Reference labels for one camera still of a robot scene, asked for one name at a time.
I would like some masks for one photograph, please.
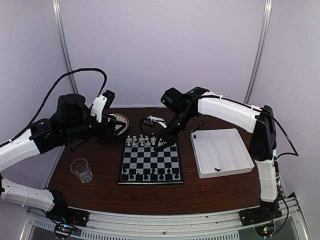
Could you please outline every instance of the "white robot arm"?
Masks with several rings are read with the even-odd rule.
[[[70,74],[84,71],[96,71],[104,76],[102,88],[91,108],[85,105],[85,97],[79,94],[62,95],[58,99],[56,112],[50,118],[34,122],[55,85]],[[105,72],[98,68],[80,68],[63,74],[44,98],[31,123],[18,135],[0,144],[0,172],[26,158],[44,154],[59,146],[67,146],[74,141],[86,142],[91,137],[98,137],[105,141],[117,136],[128,123],[117,121],[112,114],[103,113],[115,98],[115,94],[109,90],[101,93],[106,81]],[[41,209],[46,211],[47,216],[58,222],[62,222],[62,219],[72,219],[73,223],[74,217],[75,224],[83,227],[89,215],[86,211],[69,208],[62,193],[57,190],[30,188],[14,183],[2,177],[1,174],[0,202]]]
[[[276,147],[276,126],[278,121],[274,118],[273,110],[270,106],[257,107],[234,101],[210,92],[201,87],[181,93],[175,88],[170,88],[163,94],[161,102],[175,113],[174,117],[167,123],[166,128],[162,128],[155,134],[157,141],[162,138],[165,144],[156,146],[154,150],[159,152],[178,140],[178,135],[183,131],[189,121],[199,114],[213,116],[229,123],[235,124],[248,133],[252,134],[249,154],[254,159],[259,174],[261,186],[260,207],[256,210],[243,210],[240,212],[242,224],[250,225],[263,220],[269,221],[271,214],[279,217],[281,212],[278,209],[279,199],[279,168]],[[152,127],[152,122],[148,118],[140,121],[142,125]],[[294,153],[298,153],[290,142]]]

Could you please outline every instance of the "black bracket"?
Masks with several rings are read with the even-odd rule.
[[[242,226],[256,225],[264,222],[271,221],[282,217],[282,212],[277,204],[275,210],[271,211],[265,207],[248,208],[239,212]]]
[[[54,206],[51,211],[46,212],[46,217],[57,222],[67,223],[79,227],[86,227],[89,219],[89,212],[69,208],[62,193],[57,190],[50,190],[53,195]]]

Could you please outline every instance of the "white backdrop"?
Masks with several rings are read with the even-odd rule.
[[[279,166],[295,192],[311,239],[320,226],[320,1],[274,1],[269,36],[250,104],[270,105],[299,152]],[[278,154],[292,151],[280,129]]]
[[[261,0],[61,1],[73,69],[99,67],[113,107],[161,106],[164,91],[200,86],[243,101],[259,42]],[[87,104],[101,76],[75,75]]]

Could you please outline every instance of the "white plastic tray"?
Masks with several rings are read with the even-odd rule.
[[[201,179],[249,173],[255,166],[235,128],[193,132],[191,143]]]

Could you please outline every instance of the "wooden table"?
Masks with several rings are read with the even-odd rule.
[[[205,129],[237,128],[248,147],[251,134],[228,122],[210,116],[192,120],[179,135],[184,184],[180,185],[118,185],[123,144],[127,135],[140,135],[139,120],[149,115],[169,120],[172,113],[166,108],[119,108],[114,113],[130,120],[128,131],[112,143],[100,143],[92,138],[75,152],[65,148],[54,171],[49,189],[60,190],[71,207],[137,215],[177,215],[213,213],[259,205],[258,170],[252,172],[200,179],[198,176],[190,131],[199,126]],[[90,183],[81,183],[70,171],[73,160],[85,158],[93,173]]]

